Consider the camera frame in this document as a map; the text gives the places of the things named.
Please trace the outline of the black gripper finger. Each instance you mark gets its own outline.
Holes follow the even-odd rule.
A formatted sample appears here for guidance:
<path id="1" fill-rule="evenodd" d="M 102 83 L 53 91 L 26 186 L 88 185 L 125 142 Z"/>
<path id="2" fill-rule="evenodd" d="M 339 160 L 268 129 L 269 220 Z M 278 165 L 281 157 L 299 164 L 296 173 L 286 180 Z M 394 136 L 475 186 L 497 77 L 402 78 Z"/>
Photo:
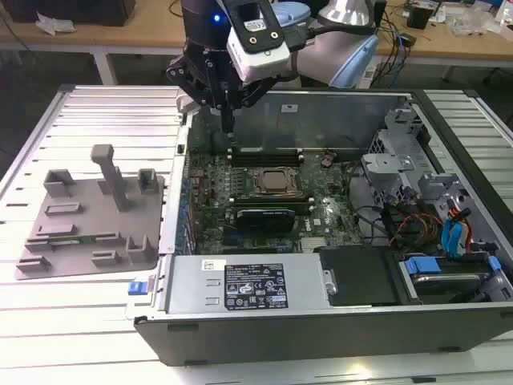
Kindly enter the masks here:
<path id="1" fill-rule="evenodd" d="M 227 133 L 233 133 L 234 111 L 253 106 L 275 84 L 277 77 L 265 78 L 244 85 L 240 80 L 229 82 L 227 88 Z"/>
<path id="2" fill-rule="evenodd" d="M 228 105 L 225 91 L 211 59 L 196 66 L 187 59 L 173 59 L 166 70 L 169 80 L 185 91 L 201 107 L 209 106 L 220 113 L 221 127 L 228 131 Z"/>

